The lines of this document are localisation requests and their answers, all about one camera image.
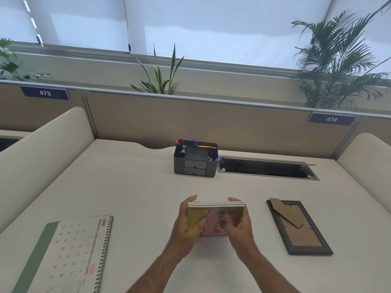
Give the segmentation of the person's left hand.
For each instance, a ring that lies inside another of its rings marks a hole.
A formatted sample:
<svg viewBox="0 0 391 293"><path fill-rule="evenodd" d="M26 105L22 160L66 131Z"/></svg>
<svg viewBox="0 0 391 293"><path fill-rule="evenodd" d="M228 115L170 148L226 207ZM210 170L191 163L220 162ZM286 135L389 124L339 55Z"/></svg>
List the person's left hand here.
<svg viewBox="0 0 391 293"><path fill-rule="evenodd" d="M197 199L197 195L192 195L187 197L183 202L181 202L179 207L179 213L175 220L170 239L165 249L179 250L183 253L191 252L196 239L199 234L192 234L192 226L188 226L188 204L194 202Z"/></svg>

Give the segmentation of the person's right hand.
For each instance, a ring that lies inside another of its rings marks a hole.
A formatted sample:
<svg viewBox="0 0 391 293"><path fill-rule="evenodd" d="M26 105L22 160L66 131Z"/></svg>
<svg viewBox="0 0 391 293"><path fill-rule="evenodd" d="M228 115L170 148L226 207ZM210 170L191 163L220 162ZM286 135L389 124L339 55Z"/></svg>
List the person's right hand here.
<svg viewBox="0 0 391 293"><path fill-rule="evenodd" d="M242 232L239 235L228 235L228 239L238 258L248 266L261 253L254 241L252 222L247 207L243 209L242 217L236 227L239 227Z"/></svg>

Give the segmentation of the person's right forearm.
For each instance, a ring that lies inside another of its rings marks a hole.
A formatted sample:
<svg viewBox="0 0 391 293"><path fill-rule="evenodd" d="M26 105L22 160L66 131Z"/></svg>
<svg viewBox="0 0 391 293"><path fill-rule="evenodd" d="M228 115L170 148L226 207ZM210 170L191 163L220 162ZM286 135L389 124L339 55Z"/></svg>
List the person's right forearm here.
<svg viewBox="0 0 391 293"><path fill-rule="evenodd" d="M301 293L265 258L258 249L237 252L261 293Z"/></svg>

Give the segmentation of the person's left forearm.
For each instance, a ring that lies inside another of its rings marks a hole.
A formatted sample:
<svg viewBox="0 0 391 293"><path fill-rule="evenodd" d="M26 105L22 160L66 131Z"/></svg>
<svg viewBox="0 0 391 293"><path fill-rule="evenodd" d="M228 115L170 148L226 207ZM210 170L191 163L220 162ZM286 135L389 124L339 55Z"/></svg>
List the person's left forearm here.
<svg viewBox="0 0 391 293"><path fill-rule="evenodd" d="M176 266L188 254L165 249L126 293L163 293Z"/></svg>

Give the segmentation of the dark grey desk organizer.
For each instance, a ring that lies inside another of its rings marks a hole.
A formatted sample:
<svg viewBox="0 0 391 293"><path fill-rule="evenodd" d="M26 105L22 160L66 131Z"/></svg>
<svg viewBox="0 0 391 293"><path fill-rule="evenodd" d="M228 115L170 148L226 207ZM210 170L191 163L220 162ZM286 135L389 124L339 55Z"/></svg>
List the dark grey desk organizer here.
<svg viewBox="0 0 391 293"><path fill-rule="evenodd" d="M212 142L201 142L199 145L216 148L193 147L193 140L183 140L183 146L176 145L174 151L174 173L213 178L216 175L218 162L213 162L219 156L218 145Z"/></svg>

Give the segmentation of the beige desk partition panel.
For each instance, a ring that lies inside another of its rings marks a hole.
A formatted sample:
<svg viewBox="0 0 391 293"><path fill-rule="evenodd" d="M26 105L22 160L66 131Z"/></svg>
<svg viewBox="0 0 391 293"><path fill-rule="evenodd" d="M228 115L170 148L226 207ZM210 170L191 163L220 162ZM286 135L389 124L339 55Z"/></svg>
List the beige desk partition panel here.
<svg viewBox="0 0 391 293"><path fill-rule="evenodd" d="M74 107L88 116L82 92L67 93L69 100L30 97L17 84L0 83L0 130L33 132Z"/></svg>
<svg viewBox="0 0 391 293"><path fill-rule="evenodd" d="M308 122L311 112L184 99L86 92L100 139L172 147L176 140L223 150L333 158L354 128Z"/></svg>

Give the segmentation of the spiral-bound desk calendar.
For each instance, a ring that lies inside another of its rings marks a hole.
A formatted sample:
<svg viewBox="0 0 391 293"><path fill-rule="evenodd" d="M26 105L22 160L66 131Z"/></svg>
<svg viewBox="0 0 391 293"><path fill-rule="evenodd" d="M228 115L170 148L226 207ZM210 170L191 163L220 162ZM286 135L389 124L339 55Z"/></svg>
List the spiral-bound desk calendar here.
<svg viewBox="0 0 391 293"><path fill-rule="evenodd" d="M113 215L46 224L27 293L100 293Z"/></svg>

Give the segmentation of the dark blue number label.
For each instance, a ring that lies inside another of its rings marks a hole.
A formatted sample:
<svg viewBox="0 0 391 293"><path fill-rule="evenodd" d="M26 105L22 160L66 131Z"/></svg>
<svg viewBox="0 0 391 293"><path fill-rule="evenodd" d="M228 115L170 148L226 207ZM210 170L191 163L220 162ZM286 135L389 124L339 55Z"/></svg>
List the dark blue number label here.
<svg viewBox="0 0 391 293"><path fill-rule="evenodd" d="M26 97L70 101L70 97L66 89L53 89L47 87L29 86L20 86L20 88Z"/></svg>
<svg viewBox="0 0 391 293"><path fill-rule="evenodd" d="M355 116L350 115L312 112L307 121L309 123L350 126L355 119Z"/></svg>

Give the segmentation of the cream rounded side divider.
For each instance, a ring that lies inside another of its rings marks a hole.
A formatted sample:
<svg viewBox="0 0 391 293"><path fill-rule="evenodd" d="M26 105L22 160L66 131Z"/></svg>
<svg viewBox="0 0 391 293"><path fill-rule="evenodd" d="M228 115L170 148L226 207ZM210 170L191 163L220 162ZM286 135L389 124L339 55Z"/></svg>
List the cream rounded side divider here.
<svg viewBox="0 0 391 293"><path fill-rule="evenodd" d="M391 146L361 133L336 162L391 215Z"/></svg>
<svg viewBox="0 0 391 293"><path fill-rule="evenodd" d="M0 152L0 234L94 141L75 107Z"/></svg>

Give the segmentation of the snake plant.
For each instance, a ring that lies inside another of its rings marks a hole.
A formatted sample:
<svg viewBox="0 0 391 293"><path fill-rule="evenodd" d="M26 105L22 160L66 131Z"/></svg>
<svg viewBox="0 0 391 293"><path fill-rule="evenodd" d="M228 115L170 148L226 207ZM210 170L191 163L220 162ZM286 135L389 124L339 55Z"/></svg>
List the snake plant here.
<svg viewBox="0 0 391 293"><path fill-rule="evenodd" d="M184 57L180 58L180 60L177 61L177 59L176 59L176 45L174 44L172 57L170 60L169 78L164 79L163 74L162 74L162 70L159 66L159 59L156 55L155 47L154 47L153 56L154 56L154 60L156 61L157 65L155 66L154 64L151 64L151 68L153 70L156 83L154 83L152 81L151 77L149 76L149 73L148 73L148 70L147 70L145 64L142 63L138 58L136 58L136 61L140 64L140 66L142 66L144 73L147 76L147 81L146 82L141 81L141 83L139 84L139 86L141 88L138 88L132 84L131 84L131 87L135 91L140 92L140 93L147 92L147 93L152 93L152 94L173 95L177 86L178 86L178 80L179 80L179 78L174 80L175 79L174 77L175 77L176 72L179 69L180 65L182 64Z"/></svg>

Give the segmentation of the palm plant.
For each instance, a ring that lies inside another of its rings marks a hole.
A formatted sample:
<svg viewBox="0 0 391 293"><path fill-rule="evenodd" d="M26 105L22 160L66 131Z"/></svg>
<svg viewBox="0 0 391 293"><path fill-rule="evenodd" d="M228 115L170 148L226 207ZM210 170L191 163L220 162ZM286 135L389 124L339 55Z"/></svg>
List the palm plant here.
<svg viewBox="0 0 391 293"><path fill-rule="evenodd" d="M376 11L359 15L348 9L318 23L296 19L292 28L303 27L311 32L309 46L295 54L302 71L288 76L299 81L298 90L305 97L304 108L357 109L356 99L377 101L391 91L391 72L374 70L391 56L379 61L364 37L365 27L379 14L391 10L387 0Z"/></svg>

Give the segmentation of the white roller blind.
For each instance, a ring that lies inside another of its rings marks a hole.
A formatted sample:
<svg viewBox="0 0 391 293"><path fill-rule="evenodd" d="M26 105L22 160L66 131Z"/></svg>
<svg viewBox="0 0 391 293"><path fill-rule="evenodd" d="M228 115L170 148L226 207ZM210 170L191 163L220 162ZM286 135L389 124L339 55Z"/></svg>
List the white roller blind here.
<svg viewBox="0 0 391 293"><path fill-rule="evenodd" d="M296 47L311 34L291 22L320 22L332 0L125 0L135 54L299 68Z"/></svg>
<svg viewBox="0 0 391 293"><path fill-rule="evenodd" d="M44 45L129 51L124 0L25 0Z"/></svg>

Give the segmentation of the green leafy plant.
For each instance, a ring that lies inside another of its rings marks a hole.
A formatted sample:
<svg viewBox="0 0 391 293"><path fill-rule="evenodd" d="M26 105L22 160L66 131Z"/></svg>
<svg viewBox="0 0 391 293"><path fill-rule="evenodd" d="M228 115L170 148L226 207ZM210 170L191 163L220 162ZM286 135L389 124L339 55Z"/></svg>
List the green leafy plant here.
<svg viewBox="0 0 391 293"><path fill-rule="evenodd" d="M31 82L40 78L49 77L50 73L24 74L23 63L16 62L17 53L11 49L13 41L0 38L0 80L13 80L18 82Z"/></svg>

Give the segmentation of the black picture frame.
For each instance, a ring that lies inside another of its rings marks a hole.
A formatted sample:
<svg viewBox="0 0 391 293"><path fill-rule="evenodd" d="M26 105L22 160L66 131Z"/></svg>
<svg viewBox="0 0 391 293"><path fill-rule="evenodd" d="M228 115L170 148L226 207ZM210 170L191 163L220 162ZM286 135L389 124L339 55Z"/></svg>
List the black picture frame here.
<svg viewBox="0 0 391 293"><path fill-rule="evenodd" d="M276 228L291 256L332 256L334 253L309 213L298 200L266 201Z"/></svg>

